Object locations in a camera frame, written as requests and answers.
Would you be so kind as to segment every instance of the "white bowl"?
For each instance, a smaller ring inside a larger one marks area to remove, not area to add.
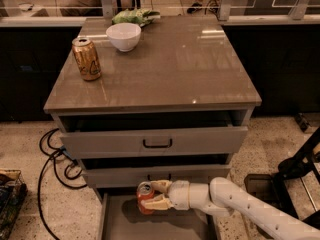
[[[107,29],[107,36],[114,47],[128,52],[138,44],[141,28],[133,23],[118,23]]]

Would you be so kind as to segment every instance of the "cabinet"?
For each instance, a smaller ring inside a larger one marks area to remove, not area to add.
[[[105,19],[88,19],[80,32],[96,44],[102,77],[83,81],[70,53],[45,111],[59,125],[88,186],[108,207],[103,225],[112,227],[102,230],[102,238],[125,239],[110,222],[117,217],[106,216],[112,211],[125,216],[122,208],[142,181],[226,177],[261,99],[211,18],[163,17],[143,28],[129,53],[107,41],[108,26]],[[146,220],[134,213],[133,221],[117,221],[126,232],[136,232],[136,222]]]

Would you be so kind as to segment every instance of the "power cord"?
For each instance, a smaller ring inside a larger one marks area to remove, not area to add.
[[[84,185],[81,185],[81,186],[71,186],[67,183],[65,183],[59,176],[58,172],[57,172],[57,158],[60,157],[60,156],[64,156],[65,158],[67,158],[68,160],[71,161],[71,163],[65,168],[64,170],[64,176],[68,179],[68,180],[75,180],[77,178],[80,177],[81,175],[81,172],[82,170],[80,170],[78,173],[76,173],[74,176],[69,176],[69,173],[71,172],[71,170],[73,168],[75,168],[76,166],[78,166],[78,163],[76,160],[72,160],[69,156],[69,154],[67,153],[66,149],[64,148],[64,146],[62,147],[53,147],[51,144],[50,144],[50,139],[52,137],[52,135],[57,132],[59,130],[59,128],[56,128],[56,129],[53,129],[53,130],[50,130],[48,131],[47,133],[45,133],[40,141],[39,141],[39,148],[41,150],[41,152],[48,156],[48,159],[47,161],[45,162],[45,164],[43,165],[42,167],[42,170],[40,172],[40,176],[39,176],[39,180],[38,180],[38,195],[37,195],[37,199],[38,199],[38,209],[39,209],[39,213],[40,213],[40,218],[41,218],[41,221],[44,225],[44,227],[46,228],[46,230],[50,233],[50,235],[56,239],[56,240],[59,240],[59,238],[52,232],[52,230],[50,229],[50,227],[48,226],[45,218],[44,218],[44,215],[43,215],[43,211],[42,211],[42,206],[41,206],[41,183],[42,183],[42,180],[43,180],[43,177],[44,177],[44,172],[45,172],[45,169],[46,167],[48,166],[49,162],[52,161],[53,162],[53,169],[54,169],[54,174],[56,176],[56,178],[58,179],[58,181],[65,187],[69,188],[69,189],[73,189],[73,190],[78,190],[78,189],[82,189],[82,188],[85,188],[87,187],[87,184],[84,184]],[[43,143],[46,141],[46,144],[48,146],[48,148],[52,149],[53,152],[52,153],[48,153],[44,150],[43,148]]]

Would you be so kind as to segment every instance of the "drawer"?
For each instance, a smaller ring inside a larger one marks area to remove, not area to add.
[[[236,153],[246,126],[143,131],[72,132],[61,139],[73,158]]]
[[[230,168],[230,165],[216,164],[110,168],[86,170],[83,177],[94,189],[136,188],[143,181],[161,179],[209,183],[215,177],[227,177]]]
[[[134,193],[103,196],[98,240],[219,239],[216,232],[214,218],[199,210],[142,215]]]

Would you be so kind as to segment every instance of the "drawer front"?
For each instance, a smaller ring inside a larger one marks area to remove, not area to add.
[[[65,133],[61,139],[77,159],[236,153],[246,126]]]
[[[91,188],[137,187],[150,180],[189,180],[209,183],[215,177],[227,177],[230,165],[188,165],[143,168],[87,170],[83,177]]]

